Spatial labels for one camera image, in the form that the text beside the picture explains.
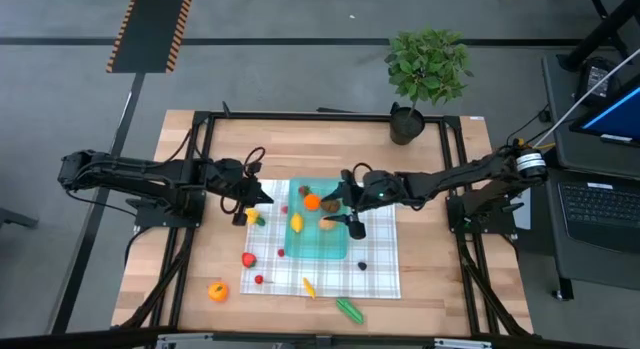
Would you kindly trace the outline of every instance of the green cucumber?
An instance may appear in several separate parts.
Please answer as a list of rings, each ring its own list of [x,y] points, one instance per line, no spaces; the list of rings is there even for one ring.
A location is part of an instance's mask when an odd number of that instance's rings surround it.
[[[338,298],[336,299],[336,305],[338,306],[338,309],[342,310],[342,312],[345,313],[354,322],[358,324],[364,323],[364,316],[362,316],[360,310],[358,310],[353,306],[353,304],[351,304],[349,299]]]

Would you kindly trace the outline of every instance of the yellow black hazard tape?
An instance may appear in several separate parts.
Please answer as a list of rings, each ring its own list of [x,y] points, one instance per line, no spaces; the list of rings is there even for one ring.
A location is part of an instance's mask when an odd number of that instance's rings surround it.
[[[130,0],[107,72],[172,72],[192,3],[193,0]]]

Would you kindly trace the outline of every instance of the black desk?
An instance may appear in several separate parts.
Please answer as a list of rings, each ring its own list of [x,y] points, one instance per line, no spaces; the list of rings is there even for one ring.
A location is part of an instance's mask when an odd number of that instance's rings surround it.
[[[575,102],[572,94],[578,87],[578,74],[562,69],[552,55],[543,58],[542,66],[551,117],[557,122]],[[579,107],[571,118],[584,113],[586,109]],[[553,133],[560,166],[623,177],[640,176],[639,148],[604,143],[597,136],[572,132],[569,126],[570,123],[560,125]]]
[[[567,284],[562,283],[562,280],[576,279],[640,290],[640,255],[598,248],[573,240],[567,235],[558,192],[558,182],[563,180],[587,180],[613,185],[627,182],[610,176],[550,168],[549,180],[545,185],[532,189],[532,232],[537,232],[540,237],[545,238],[544,241],[552,240],[561,286]]]

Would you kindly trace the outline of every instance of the orange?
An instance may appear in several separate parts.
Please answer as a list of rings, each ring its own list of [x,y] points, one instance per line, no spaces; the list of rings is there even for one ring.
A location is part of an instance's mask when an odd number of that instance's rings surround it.
[[[229,288],[225,283],[216,282],[209,286],[209,298],[213,301],[223,302],[227,300],[228,294]]]
[[[304,206],[307,210],[315,211],[320,208],[320,197],[315,194],[309,194],[304,197]]]

